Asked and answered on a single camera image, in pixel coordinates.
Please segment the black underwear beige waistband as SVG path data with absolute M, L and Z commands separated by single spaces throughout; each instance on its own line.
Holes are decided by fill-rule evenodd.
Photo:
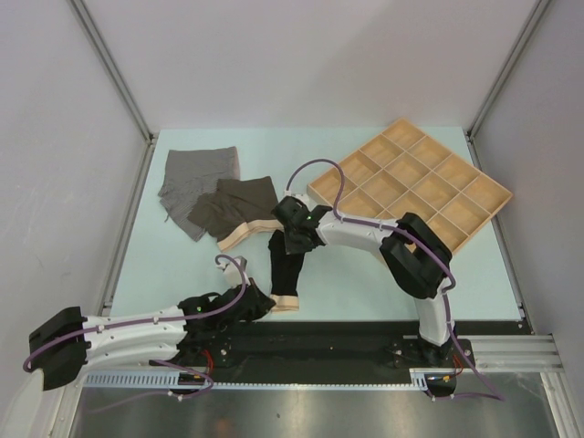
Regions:
M 304 254 L 288 254 L 285 235 L 276 230 L 269 242 L 271 288 L 269 297 L 275 302 L 273 313 L 299 310 L 297 283 L 304 265 Z

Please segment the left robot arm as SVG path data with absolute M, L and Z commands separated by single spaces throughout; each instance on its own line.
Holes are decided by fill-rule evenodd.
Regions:
M 136 317 L 84 316 L 79 307 L 65 308 L 30 333 L 23 369 L 41 370 L 43 389 L 50 391 L 110 366 L 157 360 L 189 365 L 207 340 L 264 317 L 275 304 L 250 283 Z

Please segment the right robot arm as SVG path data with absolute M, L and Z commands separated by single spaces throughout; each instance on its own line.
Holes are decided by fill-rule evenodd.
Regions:
M 419 319 L 418 348 L 424 361 L 442 366 L 454 354 L 454 324 L 444 294 L 454 288 L 451 250 L 417 214 L 373 220 L 317 205 L 309 209 L 287 196 L 272 214 L 284 227 L 285 248 L 305 254 L 319 246 L 343 246 L 379 256 L 407 295 Z

